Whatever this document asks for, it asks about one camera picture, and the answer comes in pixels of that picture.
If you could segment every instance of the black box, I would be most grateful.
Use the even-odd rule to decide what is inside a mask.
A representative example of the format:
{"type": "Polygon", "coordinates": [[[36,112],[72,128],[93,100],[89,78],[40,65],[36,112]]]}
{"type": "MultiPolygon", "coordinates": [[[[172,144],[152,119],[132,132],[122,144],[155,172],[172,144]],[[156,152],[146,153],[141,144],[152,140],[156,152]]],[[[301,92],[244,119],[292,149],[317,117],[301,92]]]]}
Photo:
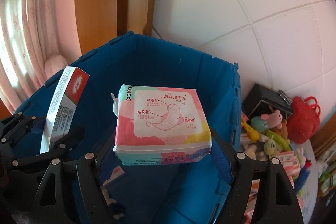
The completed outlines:
{"type": "Polygon", "coordinates": [[[249,119],[261,114],[271,114],[273,110],[280,110],[284,119],[288,119],[293,114],[293,109],[280,96],[278,92],[266,86],[255,84],[243,102],[243,112],[249,119]]]}

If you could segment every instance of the plush toy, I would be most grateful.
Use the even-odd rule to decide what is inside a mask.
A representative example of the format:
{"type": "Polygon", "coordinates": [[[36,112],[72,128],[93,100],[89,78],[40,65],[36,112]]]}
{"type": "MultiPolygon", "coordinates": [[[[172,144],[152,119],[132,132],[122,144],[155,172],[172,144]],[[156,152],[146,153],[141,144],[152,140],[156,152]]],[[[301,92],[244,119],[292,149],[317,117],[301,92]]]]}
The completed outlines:
{"type": "Polygon", "coordinates": [[[252,160],[255,160],[256,159],[256,156],[255,156],[256,151],[257,151],[257,146],[255,144],[251,144],[245,149],[244,153],[246,155],[248,155],[252,160]]]}
{"type": "Polygon", "coordinates": [[[282,115],[278,109],[276,109],[271,114],[262,114],[261,116],[256,116],[251,119],[251,126],[259,133],[265,132],[270,128],[280,129],[282,115]]]}
{"type": "Polygon", "coordinates": [[[281,136],[279,136],[277,133],[271,131],[271,130],[266,130],[264,134],[268,137],[271,138],[273,137],[273,140],[285,151],[292,151],[288,143],[290,143],[289,140],[284,140],[281,136]]]}
{"type": "Polygon", "coordinates": [[[281,128],[273,127],[270,130],[277,133],[279,136],[281,136],[284,140],[287,139],[288,131],[287,131],[287,120],[283,119],[281,122],[281,128]]]}
{"type": "Polygon", "coordinates": [[[300,168],[302,169],[306,164],[306,157],[303,155],[304,151],[302,147],[297,147],[295,149],[297,156],[300,158],[300,168]]]}
{"type": "Polygon", "coordinates": [[[310,161],[307,161],[307,162],[304,163],[304,167],[301,169],[299,176],[294,181],[294,191],[295,191],[295,194],[298,194],[299,191],[305,185],[305,183],[306,183],[306,181],[308,179],[308,176],[310,174],[310,167],[311,167],[310,161]]]}
{"type": "Polygon", "coordinates": [[[277,154],[277,145],[273,140],[273,136],[265,142],[264,151],[269,156],[269,158],[272,158],[277,154]]]}
{"type": "Polygon", "coordinates": [[[268,156],[264,151],[258,152],[255,154],[256,160],[268,161],[268,156]]]}
{"type": "Polygon", "coordinates": [[[253,129],[250,125],[247,124],[243,115],[241,116],[241,127],[246,130],[247,134],[249,135],[249,137],[250,137],[250,139],[253,143],[255,143],[257,140],[259,140],[259,138],[260,138],[259,132],[256,131],[255,129],[253,129]]]}
{"type": "Polygon", "coordinates": [[[328,168],[328,164],[322,160],[317,160],[316,165],[317,165],[317,176],[318,178],[320,178],[323,172],[325,172],[325,170],[328,168]]]}

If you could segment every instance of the yellow toy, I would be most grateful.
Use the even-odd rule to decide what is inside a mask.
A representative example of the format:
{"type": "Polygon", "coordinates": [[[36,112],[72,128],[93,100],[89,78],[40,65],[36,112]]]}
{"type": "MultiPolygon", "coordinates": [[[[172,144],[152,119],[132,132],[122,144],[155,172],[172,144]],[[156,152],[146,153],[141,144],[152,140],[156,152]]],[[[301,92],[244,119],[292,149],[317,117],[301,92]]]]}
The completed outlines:
{"type": "Polygon", "coordinates": [[[246,130],[253,143],[259,140],[260,138],[259,132],[253,129],[251,126],[249,126],[243,117],[241,118],[241,127],[246,130]]]}

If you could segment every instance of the small figurine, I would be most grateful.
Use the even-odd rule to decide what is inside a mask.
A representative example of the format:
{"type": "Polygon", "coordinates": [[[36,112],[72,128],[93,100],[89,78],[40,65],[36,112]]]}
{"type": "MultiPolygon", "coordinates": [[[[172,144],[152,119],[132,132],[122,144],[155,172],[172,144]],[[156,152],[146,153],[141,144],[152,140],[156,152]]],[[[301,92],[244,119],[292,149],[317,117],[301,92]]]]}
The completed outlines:
{"type": "Polygon", "coordinates": [[[278,109],[271,114],[262,114],[251,119],[251,126],[259,133],[270,128],[280,129],[282,127],[282,115],[278,109]]]}
{"type": "Polygon", "coordinates": [[[273,140],[273,136],[265,142],[264,151],[269,158],[272,158],[277,154],[277,144],[273,140]]]}

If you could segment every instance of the pink packaging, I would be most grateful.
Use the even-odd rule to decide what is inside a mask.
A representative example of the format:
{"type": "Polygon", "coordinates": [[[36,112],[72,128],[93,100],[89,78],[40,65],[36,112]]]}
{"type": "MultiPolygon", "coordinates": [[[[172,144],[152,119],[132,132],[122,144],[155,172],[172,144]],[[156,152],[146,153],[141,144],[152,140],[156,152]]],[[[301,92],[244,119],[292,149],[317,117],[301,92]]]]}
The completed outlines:
{"type": "Polygon", "coordinates": [[[196,90],[122,85],[114,100],[114,151],[124,165],[196,162],[210,152],[196,90]]]}
{"type": "Polygon", "coordinates": [[[283,168],[285,169],[285,172],[287,175],[290,175],[293,173],[293,161],[294,161],[294,151],[286,151],[282,152],[276,155],[276,157],[281,162],[283,168]]]}

